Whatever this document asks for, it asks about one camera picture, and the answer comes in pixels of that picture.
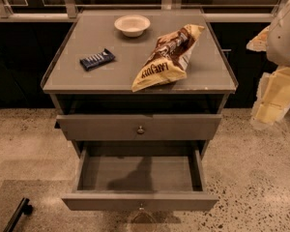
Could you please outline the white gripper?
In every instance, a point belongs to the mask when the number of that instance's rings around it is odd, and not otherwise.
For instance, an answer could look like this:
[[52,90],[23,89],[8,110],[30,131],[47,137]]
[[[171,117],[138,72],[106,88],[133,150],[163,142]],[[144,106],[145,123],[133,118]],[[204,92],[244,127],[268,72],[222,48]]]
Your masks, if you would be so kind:
[[[250,40],[246,48],[256,52],[266,51],[268,33],[269,26]],[[280,122],[290,109],[290,67],[278,66],[273,73],[264,72],[256,97],[250,119],[253,127],[263,130]]]

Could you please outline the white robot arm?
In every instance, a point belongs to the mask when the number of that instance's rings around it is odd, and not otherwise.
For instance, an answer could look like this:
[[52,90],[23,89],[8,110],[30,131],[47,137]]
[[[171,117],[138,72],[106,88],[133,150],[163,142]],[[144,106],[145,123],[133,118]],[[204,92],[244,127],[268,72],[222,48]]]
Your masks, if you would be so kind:
[[251,124],[262,130],[281,121],[290,109],[290,0],[246,48],[265,51],[267,59],[277,64],[273,73],[262,74],[251,110]]

